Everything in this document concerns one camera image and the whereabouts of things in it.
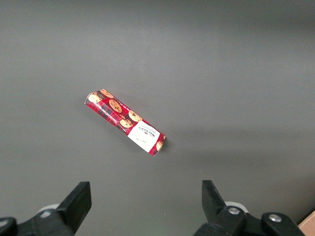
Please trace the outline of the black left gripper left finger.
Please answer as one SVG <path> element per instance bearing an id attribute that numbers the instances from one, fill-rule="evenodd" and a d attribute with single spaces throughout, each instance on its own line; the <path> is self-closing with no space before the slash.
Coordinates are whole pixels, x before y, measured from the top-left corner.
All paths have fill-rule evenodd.
<path id="1" fill-rule="evenodd" d="M 0 219 L 2 236 L 73 236 L 92 206 L 88 181 L 80 182 L 60 204 L 43 207 L 31 219 L 17 223 L 14 217 Z"/>

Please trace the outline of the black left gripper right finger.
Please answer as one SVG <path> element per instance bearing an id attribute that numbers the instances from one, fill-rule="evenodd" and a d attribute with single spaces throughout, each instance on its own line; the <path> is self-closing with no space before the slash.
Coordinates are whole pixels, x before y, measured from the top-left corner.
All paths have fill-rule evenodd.
<path id="1" fill-rule="evenodd" d="M 196 236 L 303 236 L 288 216 L 267 212 L 255 218 L 239 206 L 228 206 L 210 180 L 202 181 L 202 207 L 207 218 Z"/>

